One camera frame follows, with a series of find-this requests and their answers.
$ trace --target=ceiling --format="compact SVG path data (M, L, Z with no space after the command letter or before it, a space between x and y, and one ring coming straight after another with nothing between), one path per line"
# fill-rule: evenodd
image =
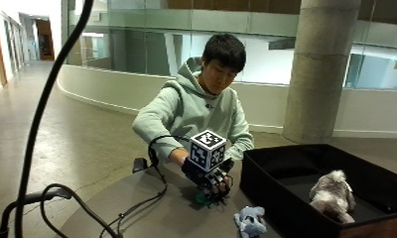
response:
M26 13L18 13L18 15L22 17L22 18L28 18L28 19L41 19L44 21L48 21L49 20L49 16L48 15L33 15L33 14L26 14Z
M45 17L50 15L48 2L46 0L0 0L0 9L22 13L26 16Z

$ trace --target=black hair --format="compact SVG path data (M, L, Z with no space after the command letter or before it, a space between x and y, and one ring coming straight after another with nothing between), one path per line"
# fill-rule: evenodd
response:
M246 50L239 40L230 34L217 34L209 39L202 57L207 62L218 60L222 66L241 72L246 64Z

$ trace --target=black stand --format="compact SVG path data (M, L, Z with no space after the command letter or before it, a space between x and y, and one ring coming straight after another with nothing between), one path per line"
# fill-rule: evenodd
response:
M57 188L54 190L49 190L45 194L45 200L53 199L54 196L62 197L65 199L70 199L72 196L61 189ZM41 192L29 193L25 195L24 199L24 205L28 205L34 202L40 202L41 200ZM0 222L0 238L6 238L9 233L9 215L12 209L16 207L16 201L13 201L8 206L4 208L2 214L1 214L1 222Z

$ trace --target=hoodie sleeve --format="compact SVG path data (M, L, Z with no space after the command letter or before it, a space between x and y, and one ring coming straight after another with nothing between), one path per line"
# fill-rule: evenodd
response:
M235 110L233 113L233 125L229 130L227 139L233 146L226 150L225 158L231 158L234 161L242 160L243 152L254 148L253 135L249 132L249 123L245 118L241 102L237 101Z
M154 99L141 108L131 123L133 132L146 144L158 136L170 135L166 126L173 120L173 112L178 103L178 94L174 88L163 87ZM182 145L173 138L159 139L151 148L165 158Z

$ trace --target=curved wall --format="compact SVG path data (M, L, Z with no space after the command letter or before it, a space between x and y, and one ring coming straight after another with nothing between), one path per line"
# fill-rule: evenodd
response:
M57 85L68 96L86 103L135 114L170 78L65 64ZM288 87L253 83L234 83L231 87L241 98L250 130L280 133ZM397 138L397 91L343 89L332 135Z

